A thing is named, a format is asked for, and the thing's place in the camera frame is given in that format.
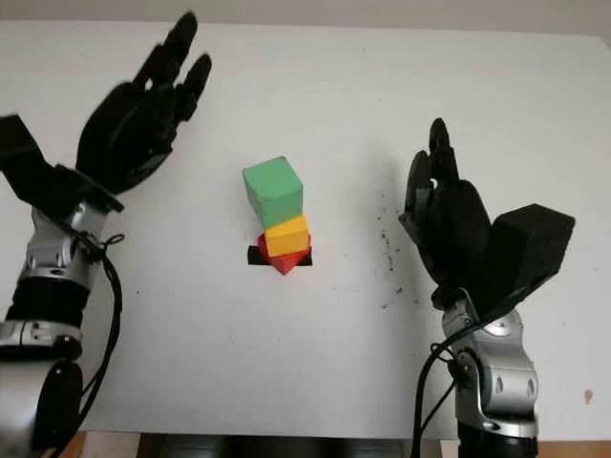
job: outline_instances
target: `red block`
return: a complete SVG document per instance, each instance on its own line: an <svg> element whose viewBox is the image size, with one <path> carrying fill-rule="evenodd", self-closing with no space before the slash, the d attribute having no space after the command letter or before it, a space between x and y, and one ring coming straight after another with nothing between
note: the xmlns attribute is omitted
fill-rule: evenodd
<svg viewBox="0 0 611 458"><path fill-rule="evenodd" d="M271 265L276 267L276 270L283 275L286 275L290 272L293 267L295 267L299 262L309 255L310 250L312 249L310 243L312 242L312 237L309 237L307 249L304 251L297 251L295 253L288 253L282 256L274 256L270 257L267 253L267 244L265 243L265 235L261 234L257 239L257 244L259 245L259 251L261 252L261 256L263 256L266 260L269 261Z"/></svg>

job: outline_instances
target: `robotic arm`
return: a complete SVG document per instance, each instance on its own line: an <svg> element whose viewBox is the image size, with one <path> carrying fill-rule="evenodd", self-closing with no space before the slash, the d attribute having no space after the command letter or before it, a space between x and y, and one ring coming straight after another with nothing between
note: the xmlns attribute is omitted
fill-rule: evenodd
<svg viewBox="0 0 611 458"><path fill-rule="evenodd" d="M100 237L115 199L149 177L172 152L177 127L190 119L211 61L200 57L174 86L197 31L185 14L132 82L119 84L87 122L75 170L48 164L18 115L0 118L0 171L32 206L34 235L6 319L0 323L0 456L53 456L76 433L95 399L120 328L118 274ZM102 266L115 296L109 341L83 388L75 360L80 326Z"/></svg>
<svg viewBox="0 0 611 458"><path fill-rule="evenodd" d="M460 458L536 457L537 374L514 308L556 275L575 220L533 204L491 224L475 187L458 176L441 119L432 124L430 152L421 151L411 164L399 220L438 285L432 304L444 312L447 339L434 348L418 381L411 457L420 456L426 427L426 378L447 349Z"/></svg>

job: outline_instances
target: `wooden block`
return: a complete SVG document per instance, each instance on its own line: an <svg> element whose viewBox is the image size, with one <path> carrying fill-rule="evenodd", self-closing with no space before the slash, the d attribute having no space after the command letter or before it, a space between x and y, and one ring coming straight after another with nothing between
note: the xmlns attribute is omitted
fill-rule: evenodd
<svg viewBox="0 0 611 458"><path fill-rule="evenodd" d="M270 257L304 251L309 246L309 233L304 215L265 229L264 234Z"/></svg>
<svg viewBox="0 0 611 458"><path fill-rule="evenodd" d="M286 157L242 171L248 200L264 228L298 217L304 210L304 185Z"/></svg>
<svg viewBox="0 0 611 458"><path fill-rule="evenodd" d="M267 252L267 245L265 243L265 236L261 234L257 239L257 243L259 245L259 252L271 265L276 267L276 270L283 275L286 275L290 272L293 267L299 264L303 258L308 256L311 252L311 247L309 246L311 242L311 238L308 238L308 247L304 251L298 251L297 253L288 253L282 256L270 257Z"/></svg>

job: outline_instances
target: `dirt speck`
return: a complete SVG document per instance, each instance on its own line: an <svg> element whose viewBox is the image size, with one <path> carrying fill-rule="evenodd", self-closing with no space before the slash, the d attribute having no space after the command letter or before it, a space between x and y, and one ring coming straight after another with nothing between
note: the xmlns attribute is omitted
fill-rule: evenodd
<svg viewBox="0 0 611 458"><path fill-rule="evenodd" d="M585 401L587 405L590 405L593 397L594 397L594 391L592 391L591 389L586 389L585 391L583 391L583 400Z"/></svg>

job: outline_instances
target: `yellow block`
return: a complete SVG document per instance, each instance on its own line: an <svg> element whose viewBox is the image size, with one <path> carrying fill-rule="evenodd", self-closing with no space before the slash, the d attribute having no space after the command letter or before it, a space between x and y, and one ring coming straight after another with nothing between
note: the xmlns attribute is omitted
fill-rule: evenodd
<svg viewBox="0 0 611 458"><path fill-rule="evenodd" d="M265 229L265 243L269 256L281 256L304 251L309 244L307 222L304 215Z"/></svg>

